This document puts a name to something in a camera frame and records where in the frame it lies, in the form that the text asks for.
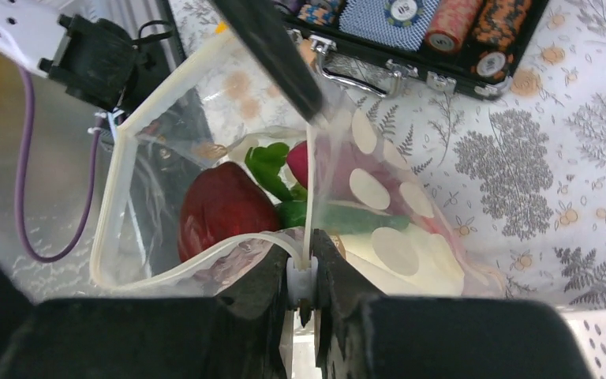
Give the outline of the clear zip top bag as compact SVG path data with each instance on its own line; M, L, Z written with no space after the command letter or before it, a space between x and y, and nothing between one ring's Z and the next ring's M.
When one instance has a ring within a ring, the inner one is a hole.
M312 233L393 295L498 297L396 146L340 88L308 123L230 32L210 38L115 130L90 255L99 287L212 296L270 248L290 285Z

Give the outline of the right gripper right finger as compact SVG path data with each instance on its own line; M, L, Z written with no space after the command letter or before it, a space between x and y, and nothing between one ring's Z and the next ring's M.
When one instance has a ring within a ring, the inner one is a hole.
M386 295L321 230L316 365L325 378L589 378L563 318L533 301Z

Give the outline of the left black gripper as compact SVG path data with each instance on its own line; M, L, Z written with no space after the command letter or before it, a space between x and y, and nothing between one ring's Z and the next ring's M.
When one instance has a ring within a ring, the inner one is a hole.
M135 111L166 77L166 59L152 53L173 36L165 20L148 21L133 39L107 19L89 21L80 15L58 17L65 35L53 59L39 68L66 93L105 111Z

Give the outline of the orange black chip stack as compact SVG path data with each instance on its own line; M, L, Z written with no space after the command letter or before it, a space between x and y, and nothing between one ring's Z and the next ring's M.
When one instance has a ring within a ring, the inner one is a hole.
M484 4L471 35L472 41L483 49L471 68L473 73L494 80L505 78L507 64L514 60L510 49L532 4L530 0L495 0Z

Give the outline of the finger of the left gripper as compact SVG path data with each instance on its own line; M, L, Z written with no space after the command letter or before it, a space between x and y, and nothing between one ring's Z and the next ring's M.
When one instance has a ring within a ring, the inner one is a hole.
M298 114L315 120L324 95L270 1L214 0L215 10L280 88Z

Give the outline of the black open case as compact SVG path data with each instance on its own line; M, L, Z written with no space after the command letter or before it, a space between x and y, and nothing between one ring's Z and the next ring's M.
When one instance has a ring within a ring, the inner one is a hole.
M545 1L277 1L291 32L311 43L314 70L380 98L408 79L431 89L495 100L509 88ZM389 89L331 69L335 56L384 70Z

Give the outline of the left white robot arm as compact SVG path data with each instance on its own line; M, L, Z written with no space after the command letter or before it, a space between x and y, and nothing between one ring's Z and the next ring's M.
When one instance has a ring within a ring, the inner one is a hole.
M305 120L324 107L324 95L270 1L214 1L234 34ZM37 1L0 1L0 53L22 69L62 84L67 94L105 111L132 112L153 90L143 46L176 29L153 20L161 33L136 37L107 19L90 21Z

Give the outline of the purple sweet potato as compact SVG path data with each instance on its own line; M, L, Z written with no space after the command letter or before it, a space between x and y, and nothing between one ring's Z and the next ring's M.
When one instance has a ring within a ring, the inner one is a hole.
M305 141L295 145L286 157L286 164L297 182L305 189L309 187L308 146Z

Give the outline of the blue patterned card deck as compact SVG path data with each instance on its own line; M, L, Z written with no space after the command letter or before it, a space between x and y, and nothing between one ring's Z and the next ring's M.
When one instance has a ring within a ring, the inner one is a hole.
M437 0L348 1L339 18L339 30L384 46L418 51Z

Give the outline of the white radish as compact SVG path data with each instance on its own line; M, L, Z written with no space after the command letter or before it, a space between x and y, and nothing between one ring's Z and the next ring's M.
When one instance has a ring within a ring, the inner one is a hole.
M465 273L442 235L410 224L399 231L380 227L342 235L346 259L389 295L459 296Z

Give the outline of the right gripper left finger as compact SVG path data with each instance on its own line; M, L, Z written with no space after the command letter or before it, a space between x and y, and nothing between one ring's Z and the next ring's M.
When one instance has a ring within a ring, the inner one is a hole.
M14 333L0 378L284 378L286 252L214 297L61 298Z

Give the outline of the red poker chip stack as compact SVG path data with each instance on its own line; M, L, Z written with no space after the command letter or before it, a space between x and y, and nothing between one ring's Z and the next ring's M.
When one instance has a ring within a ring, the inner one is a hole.
M482 0L440 1L425 34L425 43L444 54L460 51L483 3Z

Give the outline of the green chili pepper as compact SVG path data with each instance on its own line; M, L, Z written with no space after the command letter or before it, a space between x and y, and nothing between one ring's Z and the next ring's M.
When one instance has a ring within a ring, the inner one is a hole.
M304 227L307 220L305 201L285 201L275 206L283 228ZM410 225L408 216L378 214L350 205L329 204L324 216L313 228L338 235L372 233L375 229L389 227L403 231Z

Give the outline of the green leafy vegetable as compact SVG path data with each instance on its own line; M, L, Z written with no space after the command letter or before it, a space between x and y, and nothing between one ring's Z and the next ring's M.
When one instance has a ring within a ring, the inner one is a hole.
M286 166L290 147L275 142L266 147L249 148L245 155L245 165L256 182L280 201L306 201L307 190L297 180L288 186L281 178L280 171Z

